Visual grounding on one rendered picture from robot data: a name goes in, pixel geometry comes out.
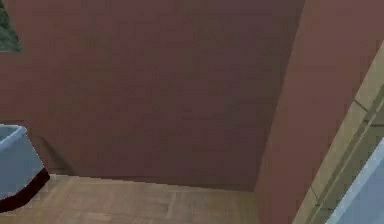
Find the pale blue bin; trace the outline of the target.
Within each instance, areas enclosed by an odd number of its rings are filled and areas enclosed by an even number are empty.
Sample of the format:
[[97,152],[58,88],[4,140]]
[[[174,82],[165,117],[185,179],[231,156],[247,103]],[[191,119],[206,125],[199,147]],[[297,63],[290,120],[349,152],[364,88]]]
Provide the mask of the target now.
[[26,205],[49,179],[27,129],[0,124],[0,213]]

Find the green framed wall picture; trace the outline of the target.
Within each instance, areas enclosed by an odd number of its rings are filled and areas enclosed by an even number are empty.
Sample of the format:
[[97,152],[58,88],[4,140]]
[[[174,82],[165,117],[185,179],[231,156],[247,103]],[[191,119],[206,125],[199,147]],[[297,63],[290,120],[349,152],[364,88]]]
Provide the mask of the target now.
[[3,2],[0,0],[0,52],[21,52],[22,50],[19,36],[10,22],[9,14]]

